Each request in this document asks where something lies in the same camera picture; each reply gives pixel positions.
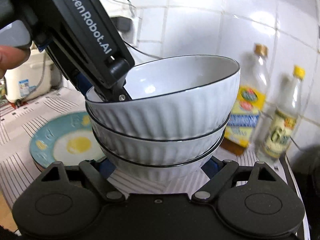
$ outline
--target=stack of bowls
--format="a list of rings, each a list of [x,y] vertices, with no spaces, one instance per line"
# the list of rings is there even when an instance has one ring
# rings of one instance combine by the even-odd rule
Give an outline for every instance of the stack of bowls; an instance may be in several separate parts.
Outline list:
[[[101,149],[121,170],[153,181],[200,168],[222,141],[239,88],[226,57],[172,57],[134,67],[131,101],[106,103],[91,88],[86,108]]]

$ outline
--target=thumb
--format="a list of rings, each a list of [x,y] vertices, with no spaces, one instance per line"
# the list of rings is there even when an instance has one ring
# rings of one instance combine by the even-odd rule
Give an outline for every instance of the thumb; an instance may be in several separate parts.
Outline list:
[[[26,62],[29,56],[30,50],[0,46],[0,77],[6,70],[13,69]]]

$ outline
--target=silver screw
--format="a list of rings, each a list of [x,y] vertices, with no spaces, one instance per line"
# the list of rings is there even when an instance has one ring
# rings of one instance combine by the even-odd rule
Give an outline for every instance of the silver screw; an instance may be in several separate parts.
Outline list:
[[[198,199],[208,199],[210,196],[210,193],[206,191],[198,191],[195,193],[195,197]]]
[[[119,95],[119,101],[125,101],[125,95]]]
[[[120,199],[122,197],[122,193],[118,191],[110,191],[107,193],[107,198],[109,199]]]

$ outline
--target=bottle cap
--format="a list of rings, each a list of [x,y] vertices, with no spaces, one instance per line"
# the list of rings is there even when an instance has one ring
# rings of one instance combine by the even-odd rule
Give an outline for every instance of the bottle cap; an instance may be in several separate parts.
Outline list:
[[[295,77],[298,77],[303,80],[305,74],[306,74],[306,71],[302,67],[299,67],[298,65],[294,65],[293,75]]]
[[[268,48],[262,44],[255,44],[256,48],[254,49],[255,54],[268,57]]]

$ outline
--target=black bowl rim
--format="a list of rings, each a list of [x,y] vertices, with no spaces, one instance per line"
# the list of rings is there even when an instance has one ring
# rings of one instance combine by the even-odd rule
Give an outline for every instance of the black bowl rim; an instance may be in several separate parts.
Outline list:
[[[147,97],[147,98],[138,98],[138,99],[134,99],[134,100],[132,100],[132,101],[145,100],[145,99],[150,99],[150,98],[157,98],[157,97],[162,97],[162,96],[167,96],[167,95],[172,95],[172,94],[175,94],[175,93],[180,93],[180,92],[192,90],[192,89],[195,89],[195,88],[205,87],[205,86],[208,86],[208,85],[217,83],[217,82],[219,82],[219,81],[221,81],[221,80],[227,79],[227,78],[235,75],[235,74],[236,74],[237,72],[239,72],[239,70],[240,70],[240,64],[239,64],[236,60],[234,60],[234,59],[232,59],[232,58],[229,58],[229,57],[218,56],[218,55],[210,55],[210,54],[182,55],[182,56],[175,56],[175,57],[166,57],[166,58],[161,58],[161,59],[153,60],[152,62],[158,61],[158,60],[164,60],[164,59],[168,59],[168,58],[191,57],[191,56],[214,56],[214,57],[227,58],[227,59],[230,59],[231,61],[234,61],[234,62],[238,65],[238,68],[237,68],[237,70],[236,70],[234,73],[232,73],[232,74],[230,74],[230,75],[228,75],[228,76],[225,76],[225,77],[223,77],[223,78],[221,78],[221,79],[218,79],[218,80],[216,80],[216,81],[214,81],[214,82],[208,83],[208,84],[204,84],[204,85],[201,85],[201,86],[196,86],[196,87],[192,87],[192,88],[188,88],[188,89],[183,89],[183,90],[179,90],[179,91],[175,91],[175,92],[170,92],[170,93],[166,93],[166,94],[162,94],[162,95],[156,95],[156,96]],[[144,65],[144,64],[147,64],[147,63],[149,63],[149,62],[145,62],[145,63],[139,64],[139,65],[136,65],[135,67],[138,67],[138,66],[141,66],[141,65]],[[90,103],[93,103],[93,104],[117,104],[117,103],[125,104],[125,103],[130,102],[130,101],[123,101],[123,102],[94,102],[94,101],[91,101],[91,100],[89,100],[89,99],[87,98],[87,93],[86,93],[86,95],[84,96],[84,98],[85,98],[86,101],[88,101],[88,102],[90,102]]]
[[[113,133],[119,134],[123,137],[128,137],[128,138],[133,138],[133,139],[137,139],[137,140],[142,140],[142,141],[149,141],[149,142],[184,142],[184,141],[190,141],[190,140],[195,140],[195,139],[199,139],[202,137],[206,137],[209,136],[217,131],[219,131],[222,127],[224,127],[230,119],[231,116],[231,112],[228,114],[228,117],[226,118],[226,120],[224,120],[224,122],[222,124],[220,124],[216,129],[214,129],[213,131],[206,133],[204,135],[199,135],[196,137],[192,137],[192,138],[186,138],[186,139],[175,139],[175,140],[156,140],[156,139],[147,139],[147,138],[139,138],[139,137],[135,137],[135,136],[131,136],[128,134],[124,134],[124,133],[120,133],[118,131],[112,130],[109,127],[106,127],[104,124],[102,124],[99,120],[97,120],[97,118],[93,115],[93,113],[91,113],[91,110],[89,109],[89,106],[87,105],[87,102],[85,103],[85,109],[87,110],[88,115],[101,127],[107,129],[108,131],[111,131]]]
[[[107,147],[105,147],[104,145],[102,145],[99,141],[99,139],[97,138],[97,135],[96,133],[94,132],[94,130],[92,130],[93,132],[93,135],[94,137],[96,138],[98,144],[100,145],[100,147],[102,147],[104,150],[106,150],[108,153],[110,153],[111,155],[113,155],[114,157],[122,160],[122,161],[125,161],[127,163],[131,163],[131,164],[134,164],[134,165],[138,165],[138,166],[143,166],[143,167],[149,167],[149,168],[173,168],[173,167],[179,167],[179,166],[183,166],[183,165],[186,165],[186,164],[190,164],[190,163],[194,163],[194,162],[197,162],[201,159],[203,159],[204,157],[208,156],[209,154],[211,154],[215,149],[217,149],[223,138],[224,138],[224,134],[225,134],[225,131],[226,129],[223,130],[223,133],[220,137],[220,139],[218,139],[210,148],[209,150],[205,151],[203,154],[201,154],[200,156],[192,159],[192,160],[189,160],[189,161],[186,161],[186,162],[183,162],[183,163],[177,163],[177,164],[171,164],[171,165],[151,165],[151,164],[143,164],[143,163],[136,163],[136,162],[133,162],[133,161],[129,161],[117,154],[115,154],[114,152],[110,151]]]

